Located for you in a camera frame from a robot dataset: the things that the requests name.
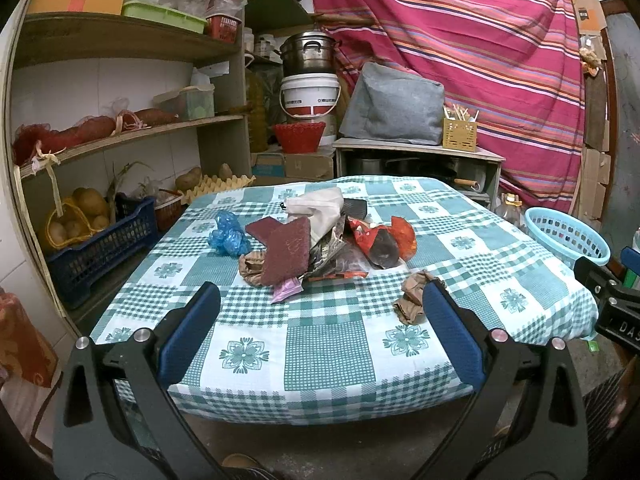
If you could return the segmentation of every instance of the dark blue plastic crate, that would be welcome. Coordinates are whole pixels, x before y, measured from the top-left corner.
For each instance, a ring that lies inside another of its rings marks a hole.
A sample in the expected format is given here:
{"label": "dark blue plastic crate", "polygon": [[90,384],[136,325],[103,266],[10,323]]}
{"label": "dark blue plastic crate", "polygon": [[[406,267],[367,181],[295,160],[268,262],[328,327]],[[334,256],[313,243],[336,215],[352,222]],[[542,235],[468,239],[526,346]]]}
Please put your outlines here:
{"label": "dark blue plastic crate", "polygon": [[155,199],[116,195],[118,221],[87,241],[47,258],[51,279],[60,300],[73,310],[91,295],[91,286],[133,253],[158,243]]}

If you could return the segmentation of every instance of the light blue plastic basket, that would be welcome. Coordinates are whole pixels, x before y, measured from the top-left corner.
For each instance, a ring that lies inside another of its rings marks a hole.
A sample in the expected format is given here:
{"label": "light blue plastic basket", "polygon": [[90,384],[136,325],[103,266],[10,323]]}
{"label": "light blue plastic basket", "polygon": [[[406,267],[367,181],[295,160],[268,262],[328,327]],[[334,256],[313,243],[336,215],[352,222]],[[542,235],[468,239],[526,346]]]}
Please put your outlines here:
{"label": "light blue plastic basket", "polygon": [[529,236],[571,269],[586,256],[597,265],[609,261],[611,250],[603,238],[577,218],[546,207],[531,207],[524,215]]}

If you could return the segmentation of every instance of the green plastic tray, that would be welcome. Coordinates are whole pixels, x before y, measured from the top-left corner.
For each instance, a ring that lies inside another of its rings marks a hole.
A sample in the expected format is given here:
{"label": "green plastic tray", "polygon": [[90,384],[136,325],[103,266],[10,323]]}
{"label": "green plastic tray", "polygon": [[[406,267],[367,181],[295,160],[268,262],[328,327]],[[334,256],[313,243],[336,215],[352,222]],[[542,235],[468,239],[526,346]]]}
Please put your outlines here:
{"label": "green plastic tray", "polygon": [[154,4],[148,4],[139,0],[131,0],[122,6],[122,15],[131,18],[140,18],[150,22],[164,23],[174,27],[186,28],[198,34],[202,34],[207,20],[191,16],[180,10],[170,9]]}

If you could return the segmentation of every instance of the checkered tablecloth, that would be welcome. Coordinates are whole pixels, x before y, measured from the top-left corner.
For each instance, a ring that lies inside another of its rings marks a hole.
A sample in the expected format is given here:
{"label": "checkered tablecloth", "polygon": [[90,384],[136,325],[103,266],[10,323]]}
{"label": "checkered tablecloth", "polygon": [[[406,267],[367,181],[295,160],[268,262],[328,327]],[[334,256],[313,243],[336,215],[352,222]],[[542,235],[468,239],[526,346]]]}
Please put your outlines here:
{"label": "checkered tablecloth", "polygon": [[[365,198],[372,222],[390,222],[391,215],[411,222],[417,254],[364,279],[305,283],[301,294],[271,304],[271,287],[249,286],[236,258],[216,256],[207,245],[221,209],[236,213],[242,225],[269,215],[284,221],[285,198],[332,186],[347,198]],[[220,288],[222,309],[184,379],[170,387],[181,410],[281,424],[411,412],[470,391],[428,321],[403,326],[392,309],[412,269],[441,277],[460,306],[519,341],[587,335],[597,318],[591,294],[568,267],[445,184],[356,176],[197,199],[131,275],[92,337],[115,342],[152,328],[210,281]],[[130,398],[126,384],[119,389]]]}

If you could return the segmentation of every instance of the blue plastic bag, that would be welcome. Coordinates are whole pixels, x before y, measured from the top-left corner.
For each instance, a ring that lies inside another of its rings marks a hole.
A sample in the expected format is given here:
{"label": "blue plastic bag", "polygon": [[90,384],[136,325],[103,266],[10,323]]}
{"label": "blue plastic bag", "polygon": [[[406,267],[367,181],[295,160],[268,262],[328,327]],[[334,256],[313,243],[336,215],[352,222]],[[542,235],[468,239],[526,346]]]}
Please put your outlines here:
{"label": "blue plastic bag", "polygon": [[251,252],[249,240],[236,215],[229,211],[220,211],[215,219],[218,228],[209,233],[207,241],[217,254],[239,257]]}

